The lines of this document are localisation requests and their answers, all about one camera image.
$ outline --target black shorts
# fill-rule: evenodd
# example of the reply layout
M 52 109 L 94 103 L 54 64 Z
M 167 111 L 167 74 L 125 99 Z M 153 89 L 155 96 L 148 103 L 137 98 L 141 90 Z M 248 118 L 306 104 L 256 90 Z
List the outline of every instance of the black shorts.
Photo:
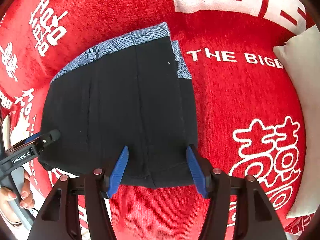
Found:
M 61 137 L 39 162 L 79 176 L 102 168 L 127 145 L 121 184 L 193 184 L 186 148 L 197 145 L 196 107 L 191 76 L 178 77 L 179 60 L 165 36 L 59 75 L 46 98 L 41 131 L 58 129 Z

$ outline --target blue patterned waistband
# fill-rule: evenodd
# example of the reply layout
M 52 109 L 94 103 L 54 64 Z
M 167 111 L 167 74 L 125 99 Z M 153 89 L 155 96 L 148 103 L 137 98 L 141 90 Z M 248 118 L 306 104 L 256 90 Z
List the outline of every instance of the blue patterned waistband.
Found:
M 65 67 L 63 67 L 53 77 L 50 84 L 64 74 L 75 70 L 78 67 L 94 62 L 104 55 L 164 37 L 170 37 L 170 31 L 166 22 L 103 41 L 87 49 L 85 52 L 68 63 Z M 178 78 L 191 79 L 191 74 L 181 54 L 178 41 L 172 41 L 172 50 L 175 55 L 175 60 L 178 61 Z

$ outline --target cushion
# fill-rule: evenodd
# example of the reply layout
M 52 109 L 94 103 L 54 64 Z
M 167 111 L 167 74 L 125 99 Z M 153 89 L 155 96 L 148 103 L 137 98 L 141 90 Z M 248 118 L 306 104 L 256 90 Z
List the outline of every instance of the cushion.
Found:
M 10 145 L 10 118 L 7 115 L 2 123 L 2 134 L 3 134 L 3 143 L 4 149 L 7 150 Z
M 274 47 L 298 93 L 306 128 L 306 160 L 300 188 L 288 218 L 316 212 L 320 204 L 320 32 L 316 25 Z
M 186 160 L 187 146 L 197 145 L 192 80 L 166 23 L 99 43 L 57 76 L 41 122 L 42 132 L 61 134 L 38 158 L 48 171 L 87 174 L 127 145 L 121 184 L 193 184 Z
M 310 25 L 299 0 L 16 0 L 2 22 L 0 45 L 12 43 L 18 81 L 0 67 L 0 87 L 13 103 L 22 97 L 24 106 L 15 105 L 29 115 L 30 134 L 40 130 L 50 81 L 68 63 L 102 41 L 167 22 L 192 75 L 199 153 L 230 175 L 255 175 L 283 226 L 294 220 L 286 215 L 304 167 L 304 121 L 272 49 Z M 29 102 L 22 91 L 30 89 Z M 58 172 L 37 160 L 30 167 L 32 183 L 46 196 Z M 119 240 L 197 239 L 207 207 L 195 186 L 120 185 L 110 200 Z M 235 210 L 232 199 L 226 240 Z

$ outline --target finger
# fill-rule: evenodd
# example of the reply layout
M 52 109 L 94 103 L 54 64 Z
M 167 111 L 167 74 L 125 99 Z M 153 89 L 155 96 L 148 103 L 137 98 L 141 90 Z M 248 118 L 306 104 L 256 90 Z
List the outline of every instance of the finger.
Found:
M 31 204 L 26 209 L 30 210 L 30 209 L 34 208 L 34 206 L 35 206 L 35 200 L 33 199 Z
M 9 190 L 6 187 L 0 188 L 0 194 L 1 194 L 1 200 L 4 200 L 4 201 L 11 201 L 17 198 L 15 193 L 13 193 L 11 190 Z
M 30 195 L 26 199 L 21 200 L 20 207 L 27 208 L 28 206 L 31 205 L 32 201 L 33 201 L 33 193 L 31 192 Z
M 30 195 L 30 181 L 25 179 L 21 189 L 21 198 L 24 200 Z
M 27 172 L 26 170 L 24 170 L 24 178 L 30 180 L 29 172 Z

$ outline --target red blanket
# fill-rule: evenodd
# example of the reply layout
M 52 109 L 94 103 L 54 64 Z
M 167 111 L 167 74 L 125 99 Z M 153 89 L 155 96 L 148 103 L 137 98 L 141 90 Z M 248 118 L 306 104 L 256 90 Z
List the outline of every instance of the red blanket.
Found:
M 52 77 L 83 51 L 163 21 L 192 74 L 200 154 L 230 175 L 255 175 L 283 226 L 290 225 L 305 130 L 272 48 L 312 24 L 299 0 L 15 0 L 0 27 L 0 96 L 13 111 L 12 128 L 25 117 L 30 135 L 39 131 Z M 59 172 L 48 174 L 36 160 L 30 166 L 46 196 Z M 195 239 L 208 201 L 194 186 L 120 186 L 110 205 L 118 239 Z M 235 206 L 231 199 L 226 239 Z M 86 224 L 83 209 L 81 218 Z

